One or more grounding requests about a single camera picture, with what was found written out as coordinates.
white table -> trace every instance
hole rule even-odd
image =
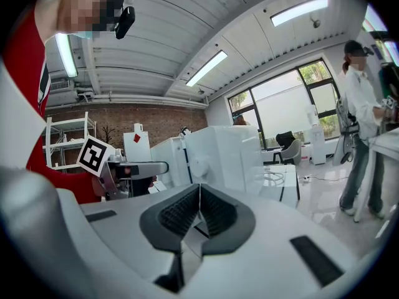
[[[296,208],[300,194],[295,165],[268,165],[264,168],[265,175],[274,179],[277,185],[272,180],[265,179],[259,195]],[[279,180],[280,175],[273,175],[272,173],[283,174],[284,181]]]
[[[369,175],[367,176],[368,182],[366,183],[364,193],[360,194],[359,205],[354,217],[355,222],[359,222],[363,208],[366,205],[370,191],[372,189],[375,159],[377,153],[384,154],[390,158],[399,161],[399,128],[389,131],[383,135],[377,136],[369,140],[370,151],[368,154],[367,169]]]

brick wall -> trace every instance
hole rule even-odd
[[[187,126],[191,131],[197,131],[207,127],[204,110],[181,107],[168,107],[163,105],[139,105],[139,104],[106,104],[87,105],[72,108],[49,110],[46,117],[51,116],[52,121],[71,120],[83,118],[85,111],[89,112],[89,118],[97,122],[97,137],[105,137],[102,128],[108,125],[114,128],[110,144],[116,148],[123,148],[123,133],[133,132],[133,124],[143,124],[143,130],[148,132],[150,147],[178,136],[179,130]],[[67,139],[83,138],[83,132],[68,132]],[[78,149],[65,152],[67,164],[76,162]],[[52,155],[53,165],[59,163],[59,155]]]

person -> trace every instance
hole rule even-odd
[[[242,114],[233,117],[234,124],[233,125],[251,125],[249,122],[244,120]]]
[[[382,108],[375,98],[373,87],[364,72],[367,54],[362,45],[357,41],[350,40],[345,44],[344,52],[345,62],[349,65],[345,74],[345,96],[349,112],[356,117],[359,124],[359,133],[353,136],[355,143],[353,166],[339,204],[341,210],[347,215],[353,216],[355,214],[353,202],[365,176],[368,163],[369,139],[379,134],[379,127],[383,120],[397,120],[397,116],[392,116],[391,110]],[[381,200],[383,174],[383,157],[377,154],[368,207],[371,213],[380,219],[384,217]]]
[[[44,117],[50,89],[45,44],[58,33],[106,30],[123,0],[37,0],[11,32],[3,62],[18,89]],[[26,168],[44,175],[55,187],[72,191],[79,204],[100,201],[99,179],[89,173],[64,174],[46,166],[42,139],[37,141]]]

red shirt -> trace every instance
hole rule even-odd
[[[44,44],[35,23],[34,8],[12,33],[2,56],[4,65],[15,84],[33,109],[44,117],[50,89],[50,75]],[[44,175],[55,187],[72,191],[79,204],[101,200],[94,194],[91,174],[64,174],[47,167],[41,138],[38,139],[26,168]]]

window frame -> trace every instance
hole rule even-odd
[[[299,69],[301,69],[301,68],[303,68],[303,67],[308,67],[308,66],[310,66],[310,65],[312,65],[312,64],[319,63],[319,62],[322,62],[322,63],[324,64],[324,67],[327,69],[327,71],[328,71],[330,77],[327,78],[327,79],[324,79],[324,80],[322,80],[322,81],[318,81],[318,82],[314,82],[314,83],[307,84],[307,83],[305,82],[305,79],[304,79],[304,77],[302,76],[302,74],[301,74],[301,72],[300,72]],[[275,75],[275,76],[273,76],[273,77],[271,77],[271,78],[268,78],[268,79],[266,79],[266,80],[264,80],[264,81],[262,81],[262,82],[259,82],[259,83],[255,84],[255,85],[253,85],[252,87],[248,87],[248,88],[246,88],[245,90],[242,90],[242,91],[240,91],[240,92],[234,94],[234,95],[231,96],[231,97],[228,97],[228,104],[229,104],[229,108],[230,108],[230,112],[231,112],[231,116],[232,116],[232,117],[237,116],[237,115],[242,114],[242,113],[245,113],[245,112],[248,112],[248,111],[251,111],[251,110],[254,110],[254,111],[255,111],[257,123],[258,123],[258,125],[259,125],[259,128],[258,128],[257,131],[258,131],[258,132],[261,132],[261,134],[262,134],[263,147],[264,147],[265,150],[266,150],[266,149],[269,149],[269,148],[266,146],[266,139],[265,139],[264,133],[263,133],[263,126],[262,126],[262,122],[261,122],[261,119],[260,119],[260,116],[259,116],[259,112],[258,112],[258,109],[257,109],[256,101],[255,101],[254,95],[253,95],[253,93],[252,93],[252,89],[253,89],[253,88],[256,88],[256,87],[258,87],[258,86],[260,86],[260,85],[262,85],[262,84],[264,84],[264,83],[267,83],[268,81],[274,80],[275,78],[278,78],[278,77],[280,77],[280,76],[283,76],[283,75],[285,75],[285,74],[288,74],[288,73],[290,73],[290,72],[293,72],[293,71],[297,71],[297,73],[298,73],[300,79],[302,80],[302,84],[304,85],[304,87],[305,87],[305,89],[306,89],[306,92],[307,92],[307,94],[308,94],[308,96],[309,96],[309,100],[310,100],[310,102],[311,102],[313,105],[315,105],[315,101],[314,101],[314,98],[313,98],[313,96],[312,96],[312,92],[311,92],[310,90],[312,90],[312,89],[314,89],[314,88],[317,88],[317,87],[322,87],[322,86],[327,85],[327,84],[331,84],[331,85],[332,85],[332,87],[334,88],[335,94],[337,95],[337,98],[338,98],[338,99],[340,98],[340,93],[339,93],[337,84],[335,83],[335,81],[334,81],[334,79],[333,79],[333,77],[332,77],[331,71],[330,71],[329,67],[327,66],[327,64],[324,62],[324,59],[323,59],[323,58],[319,58],[319,59],[317,59],[317,60],[313,60],[313,61],[308,62],[308,63],[306,63],[306,64],[293,67],[292,69],[289,69],[289,70],[287,70],[287,71],[285,71],[285,72],[283,72],[283,73],[281,73],[281,74],[277,74],[277,75]],[[236,96],[239,95],[239,94],[242,94],[242,93],[245,93],[245,92],[248,92],[248,91],[249,91],[249,94],[251,95],[251,98],[252,98],[252,105],[249,105],[249,106],[247,106],[247,107],[244,107],[244,108],[242,108],[242,109],[240,109],[240,110],[237,110],[237,111],[233,112],[233,109],[231,108],[230,99],[236,97]],[[322,113],[319,113],[319,112],[317,111],[317,116],[319,117],[319,119],[320,119],[320,118],[327,117],[327,116],[332,116],[332,115],[335,115],[335,114],[337,114],[336,110],[329,110],[329,111],[322,112]],[[338,137],[339,137],[339,136],[331,137],[331,138],[327,139],[327,141],[333,140],[333,139],[338,138]]]

